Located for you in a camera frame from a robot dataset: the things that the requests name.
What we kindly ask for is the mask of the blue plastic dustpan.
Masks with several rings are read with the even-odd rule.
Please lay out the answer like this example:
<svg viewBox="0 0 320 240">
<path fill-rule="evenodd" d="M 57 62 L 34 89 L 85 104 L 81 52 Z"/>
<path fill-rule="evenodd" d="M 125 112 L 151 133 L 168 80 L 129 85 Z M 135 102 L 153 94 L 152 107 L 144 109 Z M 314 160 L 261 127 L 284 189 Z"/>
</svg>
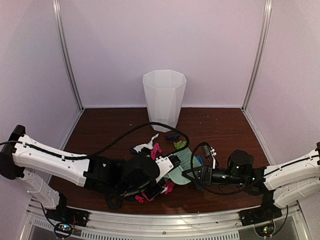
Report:
<svg viewBox="0 0 320 240">
<path fill-rule="evenodd" d="M 201 158 L 200 156 L 197 156 L 196 159 L 197 159 L 198 163 L 199 163 L 201 166 L 204 165 L 204 163 L 203 163 L 203 161 L 202 161 L 202 158 Z"/>
</svg>

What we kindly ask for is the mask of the mint green hand brush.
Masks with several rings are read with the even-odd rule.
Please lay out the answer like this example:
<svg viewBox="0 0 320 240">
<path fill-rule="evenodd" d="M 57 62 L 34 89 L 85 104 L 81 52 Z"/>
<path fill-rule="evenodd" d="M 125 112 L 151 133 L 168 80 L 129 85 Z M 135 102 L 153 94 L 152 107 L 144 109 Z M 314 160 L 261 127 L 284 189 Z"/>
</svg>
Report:
<svg viewBox="0 0 320 240">
<path fill-rule="evenodd" d="M 191 181 L 186 177 L 182 176 L 182 172 L 191 169 L 190 160 L 192 156 L 192 151 L 189 148 L 186 148 L 184 150 L 176 152 L 174 155 L 179 158 L 180 165 L 172 171 L 170 171 L 169 173 L 167 173 L 164 176 L 164 179 L 166 181 L 171 180 L 176 185 L 187 185 Z"/>
</svg>

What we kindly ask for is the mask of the large pink paper scrap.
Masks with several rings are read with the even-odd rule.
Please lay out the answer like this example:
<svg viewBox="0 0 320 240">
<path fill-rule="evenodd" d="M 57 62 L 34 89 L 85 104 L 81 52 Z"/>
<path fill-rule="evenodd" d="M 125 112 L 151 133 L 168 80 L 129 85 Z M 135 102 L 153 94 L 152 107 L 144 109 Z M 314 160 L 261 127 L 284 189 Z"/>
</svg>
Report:
<svg viewBox="0 0 320 240">
<path fill-rule="evenodd" d="M 167 195 L 168 193 L 171 193 L 173 191 L 173 188 L 175 186 L 175 183 L 172 181 L 167 181 L 164 185 L 164 190 L 162 191 L 162 194 L 164 193 Z"/>
</svg>

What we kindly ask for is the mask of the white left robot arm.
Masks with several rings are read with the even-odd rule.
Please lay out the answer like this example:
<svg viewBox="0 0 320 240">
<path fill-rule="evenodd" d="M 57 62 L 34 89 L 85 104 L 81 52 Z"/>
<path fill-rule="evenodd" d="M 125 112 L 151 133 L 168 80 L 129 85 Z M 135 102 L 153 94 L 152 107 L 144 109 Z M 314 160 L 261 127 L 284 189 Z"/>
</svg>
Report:
<svg viewBox="0 0 320 240">
<path fill-rule="evenodd" d="M 129 160 L 110 159 L 98 154 L 76 154 L 35 141 L 17 125 L 7 141 L 1 142 L 0 174 L 19 179 L 27 192 L 40 200 L 61 222 L 72 218 L 63 194 L 51 189 L 38 171 L 62 178 L 105 197 L 110 209 L 122 207 L 121 197 L 144 194 L 149 200 L 162 193 L 160 184 L 172 169 L 168 157 L 153 160 L 135 155 Z"/>
</svg>

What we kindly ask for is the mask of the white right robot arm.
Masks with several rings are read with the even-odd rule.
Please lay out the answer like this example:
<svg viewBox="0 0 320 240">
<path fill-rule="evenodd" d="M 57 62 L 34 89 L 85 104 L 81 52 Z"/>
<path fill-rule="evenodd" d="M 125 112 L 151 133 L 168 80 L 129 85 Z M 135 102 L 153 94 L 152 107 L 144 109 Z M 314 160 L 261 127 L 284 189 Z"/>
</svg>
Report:
<svg viewBox="0 0 320 240">
<path fill-rule="evenodd" d="M 276 209 L 313 195 L 320 190 L 320 148 L 294 160 L 255 168 L 254 157 L 244 150 L 236 149 L 227 160 L 225 168 L 219 168 L 213 160 L 211 165 L 191 167 L 182 176 L 197 183 L 214 194 L 211 185 L 237 186 L 238 190 L 219 192 L 230 196 L 245 192 L 251 196 L 263 196 L 262 206 L 256 210 L 259 220 L 268 220 Z"/>
</svg>

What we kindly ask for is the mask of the small pink scrap near front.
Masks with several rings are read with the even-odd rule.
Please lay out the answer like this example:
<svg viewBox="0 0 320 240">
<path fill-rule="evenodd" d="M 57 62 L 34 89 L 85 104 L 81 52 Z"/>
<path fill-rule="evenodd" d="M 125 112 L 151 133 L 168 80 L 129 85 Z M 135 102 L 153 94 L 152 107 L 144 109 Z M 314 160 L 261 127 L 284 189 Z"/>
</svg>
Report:
<svg viewBox="0 0 320 240">
<path fill-rule="evenodd" d="M 144 196 L 141 195 L 141 194 L 136 194 L 136 195 L 134 196 L 134 199 L 135 199 L 136 201 L 138 201 L 139 203 L 143 203 L 143 202 L 145 201 Z"/>
</svg>

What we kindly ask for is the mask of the pink paper strip scrap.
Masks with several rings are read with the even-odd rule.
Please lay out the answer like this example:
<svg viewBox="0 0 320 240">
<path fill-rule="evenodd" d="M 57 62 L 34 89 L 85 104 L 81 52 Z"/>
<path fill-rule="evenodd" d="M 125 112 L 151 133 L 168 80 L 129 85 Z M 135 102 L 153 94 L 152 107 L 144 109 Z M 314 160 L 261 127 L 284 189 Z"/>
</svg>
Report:
<svg viewBox="0 0 320 240">
<path fill-rule="evenodd" d="M 153 149 L 151 150 L 150 152 L 150 157 L 155 160 L 157 157 L 159 157 L 161 154 L 162 154 L 162 149 L 160 147 L 160 144 L 159 143 L 156 143 L 154 146 L 153 146 Z"/>
</svg>

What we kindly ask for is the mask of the long white paper scrap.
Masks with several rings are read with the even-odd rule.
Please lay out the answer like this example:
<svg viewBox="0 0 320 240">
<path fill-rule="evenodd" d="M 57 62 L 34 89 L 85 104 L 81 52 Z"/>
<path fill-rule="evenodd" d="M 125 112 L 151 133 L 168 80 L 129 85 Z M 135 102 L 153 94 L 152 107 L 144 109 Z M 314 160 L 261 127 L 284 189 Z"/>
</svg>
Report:
<svg viewBox="0 0 320 240">
<path fill-rule="evenodd" d="M 153 150 L 154 148 L 154 140 L 157 139 L 159 136 L 159 134 L 157 133 L 156 135 L 154 135 L 150 141 L 148 143 L 143 143 L 143 144 L 140 144 L 140 145 L 136 145 L 135 147 L 133 147 L 133 150 L 136 152 L 136 153 L 140 153 L 142 152 L 143 149 L 147 149 L 147 150 Z"/>
</svg>

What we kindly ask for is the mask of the green paper scrap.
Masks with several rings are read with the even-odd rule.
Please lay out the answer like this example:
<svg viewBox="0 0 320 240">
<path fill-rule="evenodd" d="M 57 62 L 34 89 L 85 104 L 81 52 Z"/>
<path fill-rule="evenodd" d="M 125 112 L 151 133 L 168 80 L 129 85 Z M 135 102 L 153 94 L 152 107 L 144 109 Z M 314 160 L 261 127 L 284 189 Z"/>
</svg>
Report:
<svg viewBox="0 0 320 240">
<path fill-rule="evenodd" d="M 174 147 L 175 147 L 176 150 L 180 150 L 180 149 L 184 148 L 187 145 L 187 141 L 180 140 L 178 142 L 174 142 L 173 144 L 174 144 Z"/>
</svg>

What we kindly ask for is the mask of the black curled paper scrap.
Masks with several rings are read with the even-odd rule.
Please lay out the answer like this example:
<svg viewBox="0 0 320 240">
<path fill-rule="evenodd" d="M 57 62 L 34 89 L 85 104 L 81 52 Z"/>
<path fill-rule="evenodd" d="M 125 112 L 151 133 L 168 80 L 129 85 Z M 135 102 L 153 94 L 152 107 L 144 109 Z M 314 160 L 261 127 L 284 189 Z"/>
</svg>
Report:
<svg viewBox="0 0 320 240">
<path fill-rule="evenodd" d="M 105 201 L 110 210 L 118 210 L 123 207 L 123 201 L 120 195 L 106 195 Z"/>
</svg>

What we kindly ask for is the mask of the dark blue paper scrap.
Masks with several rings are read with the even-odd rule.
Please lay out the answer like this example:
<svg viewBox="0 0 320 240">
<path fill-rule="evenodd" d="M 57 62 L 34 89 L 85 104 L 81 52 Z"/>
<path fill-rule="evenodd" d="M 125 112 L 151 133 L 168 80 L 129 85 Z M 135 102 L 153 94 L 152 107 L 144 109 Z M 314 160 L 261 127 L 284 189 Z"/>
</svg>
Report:
<svg viewBox="0 0 320 240">
<path fill-rule="evenodd" d="M 169 141 L 175 141 L 175 140 L 177 140 L 179 137 L 180 137 L 180 134 L 177 133 L 177 134 L 174 134 L 174 135 L 166 135 L 166 136 L 165 136 L 165 139 L 166 139 L 166 140 L 169 140 Z"/>
</svg>

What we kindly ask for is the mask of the translucent white waste bin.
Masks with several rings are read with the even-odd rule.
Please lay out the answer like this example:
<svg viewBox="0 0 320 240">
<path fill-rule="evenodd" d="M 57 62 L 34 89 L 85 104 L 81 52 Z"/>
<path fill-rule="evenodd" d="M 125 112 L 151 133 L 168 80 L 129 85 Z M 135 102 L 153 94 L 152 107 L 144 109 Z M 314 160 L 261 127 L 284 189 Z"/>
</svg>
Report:
<svg viewBox="0 0 320 240">
<path fill-rule="evenodd" d="M 175 128 L 187 84 L 185 75 L 170 69 L 153 70 L 143 75 L 142 84 L 149 121 Z"/>
</svg>

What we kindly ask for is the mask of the aluminium right frame rail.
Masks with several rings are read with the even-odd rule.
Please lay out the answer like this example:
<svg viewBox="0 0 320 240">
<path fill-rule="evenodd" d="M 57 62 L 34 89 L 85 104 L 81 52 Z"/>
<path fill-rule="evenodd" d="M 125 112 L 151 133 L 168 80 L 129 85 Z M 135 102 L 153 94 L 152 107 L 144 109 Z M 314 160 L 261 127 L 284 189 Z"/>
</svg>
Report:
<svg viewBox="0 0 320 240">
<path fill-rule="evenodd" d="M 247 91 L 245 94 L 245 98 L 241 107 L 241 111 L 243 115 L 245 116 L 247 122 L 249 123 L 253 133 L 255 134 L 262 150 L 263 153 L 268 160 L 269 163 L 273 163 L 273 158 L 270 154 L 270 151 L 267 147 L 267 144 L 260 133 L 252 115 L 250 114 L 249 111 L 249 105 L 254 93 L 255 85 L 257 83 L 257 79 L 259 76 L 259 71 L 263 59 L 263 53 L 266 47 L 267 43 L 267 38 L 269 34 L 269 29 L 270 29 L 270 23 L 271 23 L 271 18 L 272 18 L 272 6 L 273 6 L 273 1 L 272 0 L 265 0 L 264 1 L 264 9 L 263 9 L 263 16 L 262 16 L 262 22 L 261 22 L 261 28 L 260 28 L 260 35 L 259 35 L 259 40 L 258 40 L 258 45 L 257 45 L 257 50 L 253 62 L 253 69 L 251 71 L 250 79 L 249 79 L 249 84 L 247 87 Z"/>
</svg>

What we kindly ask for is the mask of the aluminium frame rail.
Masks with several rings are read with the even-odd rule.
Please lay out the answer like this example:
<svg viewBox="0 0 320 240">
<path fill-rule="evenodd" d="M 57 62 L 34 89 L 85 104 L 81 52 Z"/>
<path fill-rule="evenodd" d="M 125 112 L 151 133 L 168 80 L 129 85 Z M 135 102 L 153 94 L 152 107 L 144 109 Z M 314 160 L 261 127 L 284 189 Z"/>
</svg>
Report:
<svg viewBox="0 0 320 240">
<path fill-rule="evenodd" d="M 67 79 L 70 85 L 71 93 L 73 95 L 73 98 L 75 100 L 76 108 L 77 108 L 77 114 L 75 117 L 75 120 L 73 121 L 70 130 L 68 131 L 65 140 L 62 142 L 61 149 L 63 150 L 78 123 L 80 120 L 85 108 L 83 106 L 80 92 L 76 83 L 74 71 L 72 68 L 71 58 L 68 50 L 68 44 L 67 44 L 67 38 L 64 28 L 64 22 L 63 22 L 63 16 L 62 16 L 62 8 L 61 8 L 61 1 L 60 0 L 53 0 L 52 1 L 53 6 L 53 14 L 55 18 L 56 23 L 56 29 L 58 34 L 58 40 L 61 48 L 61 54 L 62 54 L 62 60 L 64 63 Z"/>
<path fill-rule="evenodd" d="M 266 47 L 267 43 L 267 38 L 269 34 L 269 29 L 270 29 L 270 23 L 271 23 L 271 18 L 272 18 L 272 6 L 273 6 L 273 1 L 272 0 L 265 0 L 264 1 L 264 9 L 263 9 L 263 16 L 262 16 L 262 22 L 261 22 L 261 28 L 260 28 L 260 35 L 259 35 L 259 40 L 258 40 L 258 45 L 257 45 L 257 50 L 253 62 L 253 69 L 251 71 L 250 79 L 249 79 L 249 84 L 247 87 L 247 91 L 245 94 L 245 98 L 241 107 L 241 111 L 243 115 L 245 116 L 247 122 L 249 123 L 253 133 L 255 134 L 262 150 L 263 153 L 268 160 L 269 163 L 273 163 L 273 158 L 270 154 L 270 151 L 267 147 L 267 144 L 260 133 L 252 115 L 250 114 L 249 111 L 249 105 L 254 93 L 255 85 L 257 83 L 257 79 L 259 76 L 259 71 L 263 59 L 263 53 Z"/>
</svg>

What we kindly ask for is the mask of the aluminium left frame rail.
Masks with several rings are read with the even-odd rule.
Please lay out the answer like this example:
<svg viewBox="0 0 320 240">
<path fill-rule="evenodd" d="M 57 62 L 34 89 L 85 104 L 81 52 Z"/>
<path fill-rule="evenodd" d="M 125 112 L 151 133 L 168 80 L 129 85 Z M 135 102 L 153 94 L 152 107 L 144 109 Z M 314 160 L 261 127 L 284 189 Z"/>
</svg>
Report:
<svg viewBox="0 0 320 240">
<path fill-rule="evenodd" d="M 61 8 L 61 1 L 60 0 L 53 0 L 52 1 L 53 6 L 53 14 L 55 18 L 56 23 L 56 29 L 58 34 L 58 40 L 61 48 L 61 54 L 62 54 L 62 60 L 64 63 L 67 79 L 70 85 L 71 93 L 73 95 L 73 98 L 75 100 L 76 108 L 77 108 L 77 114 L 75 117 L 75 120 L 73 121 L 70 130 L 68 131 L 65 140 L 62 142 L 61 149 L 63 150 L 78 123 L 80 120 L 85 108 L 83 106 L 80 92 L 76 83 L 74 71 L 72 68 L 71 58 L 68 50 L 68 44 L 67 44 L 67 38 L 64 28 L 64 22 L 63 22 L 63 16 L 62 16 L 62 8 Z"/>
</svg>

